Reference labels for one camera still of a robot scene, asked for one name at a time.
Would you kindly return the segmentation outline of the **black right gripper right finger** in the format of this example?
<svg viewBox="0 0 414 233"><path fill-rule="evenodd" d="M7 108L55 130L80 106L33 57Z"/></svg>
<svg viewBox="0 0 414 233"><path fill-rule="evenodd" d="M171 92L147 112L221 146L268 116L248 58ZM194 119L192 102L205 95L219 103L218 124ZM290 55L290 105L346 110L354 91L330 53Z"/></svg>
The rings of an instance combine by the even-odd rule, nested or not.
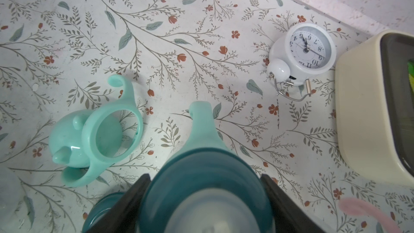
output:
<svg viewBox="0 0 414 233"><path fill-rule="evenodd" d="M260 177L269 198L275 233L324 233L288 195L266 174Z"/></svg>

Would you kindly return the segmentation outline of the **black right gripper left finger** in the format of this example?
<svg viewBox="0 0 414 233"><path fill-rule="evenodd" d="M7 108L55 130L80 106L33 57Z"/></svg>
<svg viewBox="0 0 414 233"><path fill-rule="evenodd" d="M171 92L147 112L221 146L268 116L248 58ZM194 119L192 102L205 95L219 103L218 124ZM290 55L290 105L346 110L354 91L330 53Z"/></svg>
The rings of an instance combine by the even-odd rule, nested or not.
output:
<svg viewBox="0 0 414 233"><path fill-rule="evenodd" d="M139 208L151 183L149 174L142 175L126 192L103 197L85 220L87 233L134 233Z"/></svg>

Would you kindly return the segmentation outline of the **clear bottle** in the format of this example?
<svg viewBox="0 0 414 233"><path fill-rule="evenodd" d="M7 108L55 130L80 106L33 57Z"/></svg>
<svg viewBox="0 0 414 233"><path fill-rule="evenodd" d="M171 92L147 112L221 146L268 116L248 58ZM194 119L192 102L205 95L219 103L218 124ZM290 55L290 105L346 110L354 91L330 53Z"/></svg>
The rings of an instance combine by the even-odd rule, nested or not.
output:
<svg viewBox="0 0 414 233"><path fill-rule="evenodd" d="M18 233L25 224L23 197L17 175L1 166L1 233Z"/></svg>

